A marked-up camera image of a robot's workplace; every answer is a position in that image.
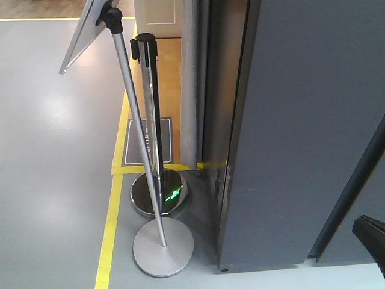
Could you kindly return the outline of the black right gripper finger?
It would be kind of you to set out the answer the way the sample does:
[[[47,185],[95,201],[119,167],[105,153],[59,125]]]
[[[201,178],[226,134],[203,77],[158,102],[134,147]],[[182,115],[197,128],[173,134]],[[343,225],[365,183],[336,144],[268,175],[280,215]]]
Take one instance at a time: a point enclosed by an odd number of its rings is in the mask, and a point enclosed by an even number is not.
[[[384,275],[384,222],[361,215],[355,219],[352,232],[371,254]]]

